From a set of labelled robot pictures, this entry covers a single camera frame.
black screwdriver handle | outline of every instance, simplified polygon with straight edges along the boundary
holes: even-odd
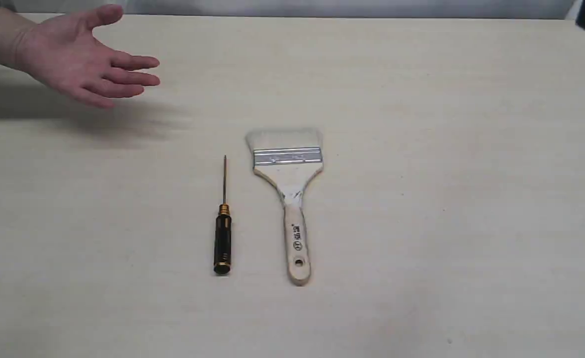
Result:
[[[215,220],[215,273],[231,271],[231,224],[230,215],[220,214]]]

precision screwdriver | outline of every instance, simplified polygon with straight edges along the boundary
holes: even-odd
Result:
[[[226,156],[224,156],[223,202],[219,206],[219,215],[215,221],[215,265],[216,274],[228,274],[231,271],[231,211],[226,203]]]

paintbrush bristles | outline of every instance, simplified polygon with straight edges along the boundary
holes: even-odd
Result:
[[[265,129],[249,132],[246,142],[251,151],[321,147],[321,133],[313,128]]]

background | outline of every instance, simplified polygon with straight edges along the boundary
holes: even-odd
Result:
[[[581,0],[6,0],[20,12],[107,3],[127,13],[217,16],[574,18]]]

person's hand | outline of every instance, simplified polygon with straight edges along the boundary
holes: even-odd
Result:
[[[157,59],[113,50],[93,36],[95,27],[121,18],[122,7],[104,5],[34,25],[15,44],[15,67],[85,104],[111,108],[109,98],[133,97],[160,84],[154,75],[135,72],[157,67]]]

